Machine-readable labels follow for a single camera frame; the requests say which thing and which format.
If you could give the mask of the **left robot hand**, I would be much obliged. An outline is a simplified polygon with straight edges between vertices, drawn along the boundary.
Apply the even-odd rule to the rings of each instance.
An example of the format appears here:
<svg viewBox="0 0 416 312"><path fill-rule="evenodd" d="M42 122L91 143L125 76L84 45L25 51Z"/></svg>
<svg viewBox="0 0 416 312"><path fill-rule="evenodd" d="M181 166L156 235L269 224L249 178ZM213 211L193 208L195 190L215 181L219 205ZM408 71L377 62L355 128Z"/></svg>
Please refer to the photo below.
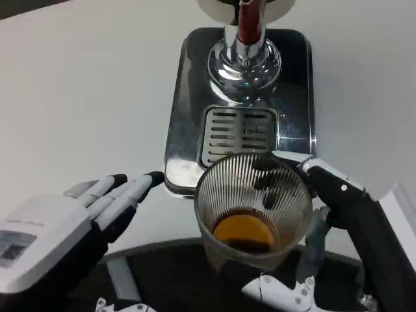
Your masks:
<svg viewBox="0 0 416 312"><path fill-rule="evenodd" d="M131 223L160 171L33 196L1 220L1 310L56 311Z"/></svg>

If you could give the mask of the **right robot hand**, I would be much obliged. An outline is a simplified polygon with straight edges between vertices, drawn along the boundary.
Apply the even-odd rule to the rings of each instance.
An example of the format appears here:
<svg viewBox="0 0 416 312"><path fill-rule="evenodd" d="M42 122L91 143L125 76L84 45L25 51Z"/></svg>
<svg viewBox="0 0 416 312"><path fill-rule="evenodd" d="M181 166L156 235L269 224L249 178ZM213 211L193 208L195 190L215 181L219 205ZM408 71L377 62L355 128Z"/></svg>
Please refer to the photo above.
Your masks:
<svg viewBox="0 0 416 312"><path fill-rule="evenodd" d="M415 310L415 209L400 187L375 200L364 187L322 159L301 153L255 154L253 163L264 171L255 188L269 186L270 171L276 167L289 168L313 196L324 202L329 213L306 240L293 288L236 261L228 261L221 268L226 281L244 294L284 311L299 311L295 300L306 291L308 310L319 311L315 274L324 253L324 234L334 227L350 235L365 269L366 286L381 310Z"/></svg>

